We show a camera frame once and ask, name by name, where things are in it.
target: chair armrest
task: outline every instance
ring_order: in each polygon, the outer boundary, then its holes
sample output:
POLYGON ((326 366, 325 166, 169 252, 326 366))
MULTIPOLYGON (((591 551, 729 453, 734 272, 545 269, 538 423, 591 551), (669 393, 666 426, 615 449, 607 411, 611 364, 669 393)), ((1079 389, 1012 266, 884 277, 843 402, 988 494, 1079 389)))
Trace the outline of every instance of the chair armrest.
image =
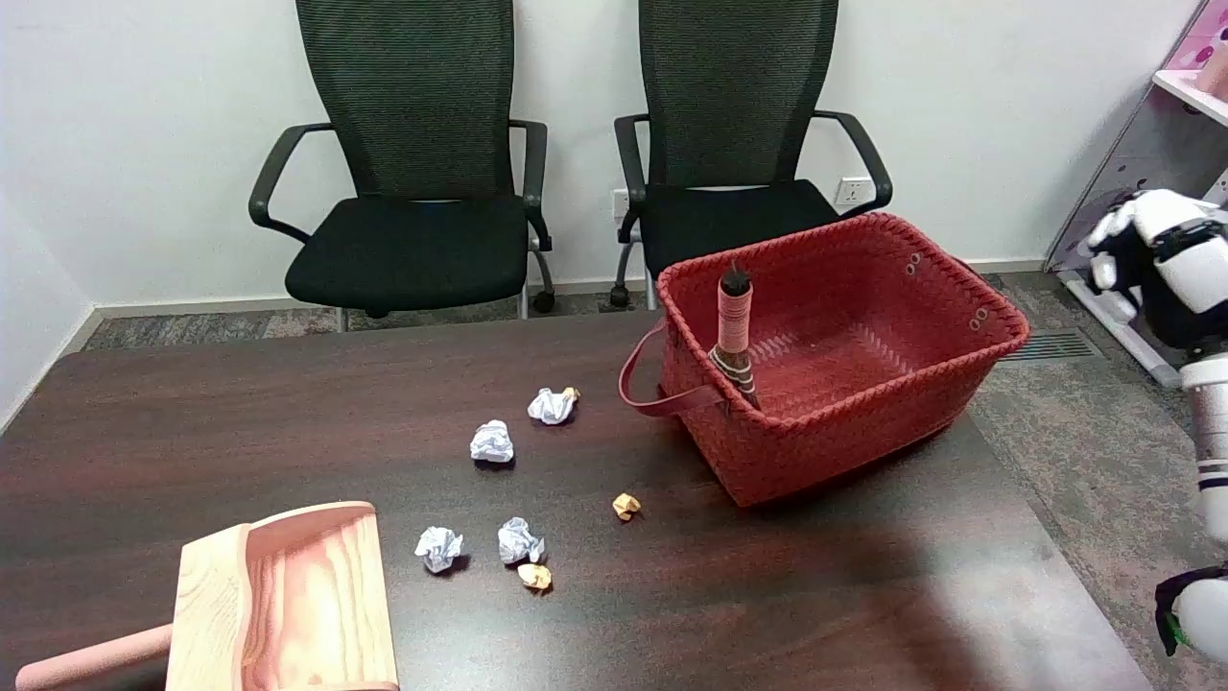
POLYGON ((278 137, 278 142, 269 151, 269 157, 264 160, 264 167, 255 178, 255 187, 252 188, 252 196, 247 200, 247 212, 252 216, 252 222, 260 227, 268 227, 282 232, 295 239, 306 243, 309 234, 297 227, 279 221, 269 215, 269 199, 273 198, 273 189, 278 185, 281 171, 285 169, 290 153, 293 152, 298 140, 308 131, 324 131, 333 129, 330 123, 298 124, 286 128, 278 137))
POLYGON ((524 130, 524 178, 522 184, 524 198, 524 215, 538 236, 538 248, 549 252, 554 242, 550 232, 545 227, 545 217, 542 215, 542 188, 545 184, 545 146, 546 128, 543 123, 533 120, 507 120, 508 126, 518 126, 524 130))
POLYGON ((626 195, 630 201, 623 227, 618 231, 618 241, 626 244, 631 241, 631 226, 635 225, 648 190, 643 184, 643 161, 640 158, 640 139, 635 135, 635 123, 648 122, 647 113, 624 115, 614 120, 614 137, 618 140, 619 157, 623 160, 623 178, 626 179, 626 195))
POLYGON ((861 126, 861 120, 849 113, 837 113, 835 110, 814 110, 813 117, 828 118, 840 123, 840 126, 849 134, 849 139, 852 139, 853 146, 857 147, 857 153, 866 164, 866 169, 869 171, 869 179, 874 182, 874 199, 849 209, 844 214, 840 214, 840 217, 851 218, 866 211, 880 209, 890 203, 893 194, 892 177, 887 174, 887 166, 883 164, 883 158, 878 155, 878 149, 874 147, 874 141, 869 139, 866 128, 861 126))

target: yellow crumpled paper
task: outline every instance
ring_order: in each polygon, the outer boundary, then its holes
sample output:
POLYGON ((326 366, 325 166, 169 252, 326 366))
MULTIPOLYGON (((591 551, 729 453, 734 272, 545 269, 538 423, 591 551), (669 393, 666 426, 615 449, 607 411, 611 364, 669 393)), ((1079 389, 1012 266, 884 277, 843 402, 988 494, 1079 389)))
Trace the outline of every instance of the yellow crumpled paper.
POLYGON ((516 568, 524 585, 537 590, 545 590, 550 587, 550 569, 542 565, 521 565, 516 568))
POLYGON ((616 513, 618 518, 624 522, 631 520, 631 514, 639 511, 640 501, 626 492, 619 495, 618 498, 614 500, 614 513, 616 513))

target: chair seat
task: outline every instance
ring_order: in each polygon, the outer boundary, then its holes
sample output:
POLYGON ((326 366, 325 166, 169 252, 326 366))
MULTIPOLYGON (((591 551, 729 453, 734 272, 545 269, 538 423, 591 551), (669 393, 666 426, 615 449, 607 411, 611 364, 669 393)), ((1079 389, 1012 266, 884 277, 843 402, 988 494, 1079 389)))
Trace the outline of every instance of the chair seat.
POLYGON ((518 293, 527 253, 519 196, 345 199, 290 264, 286 290, 377 312, 472 304, 518 293))
POLYGON ((839 214, 808 180, 713 191, 652 185, 640 216, 648 270, 835 221, 839 214))

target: red woven basket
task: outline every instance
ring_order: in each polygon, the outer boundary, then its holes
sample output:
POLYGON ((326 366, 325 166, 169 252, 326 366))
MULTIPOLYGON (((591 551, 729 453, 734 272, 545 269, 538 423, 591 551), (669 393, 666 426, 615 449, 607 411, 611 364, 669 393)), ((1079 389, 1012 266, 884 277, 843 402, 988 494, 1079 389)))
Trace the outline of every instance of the red woven basket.
POLYGON ((950 425, 990 368, 1028 336, 1005 297, 890 214, 769 239, 666 269, 667 319, 623 368, 623 400, 678 415, 740 507, 853 470, 950 425), (737 259, 754 281, 750 352, 763 412, 707 360, 716 291, 737 259), (661 401, 628 385, 667 329, 661 401))

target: floor vent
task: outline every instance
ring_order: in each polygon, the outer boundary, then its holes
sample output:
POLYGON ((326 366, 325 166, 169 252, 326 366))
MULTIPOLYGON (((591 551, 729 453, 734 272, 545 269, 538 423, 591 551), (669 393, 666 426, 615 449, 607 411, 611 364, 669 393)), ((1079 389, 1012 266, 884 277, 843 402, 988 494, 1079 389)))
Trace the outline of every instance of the floor vent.
POLYGON ((1023 363, 1035 361, 1074 361, 1081 358, 1103 358, 1100 351, 1077 328, 1035 329, 1032 336, 1014 353, 1002 358, 1003 363, 1023 363))

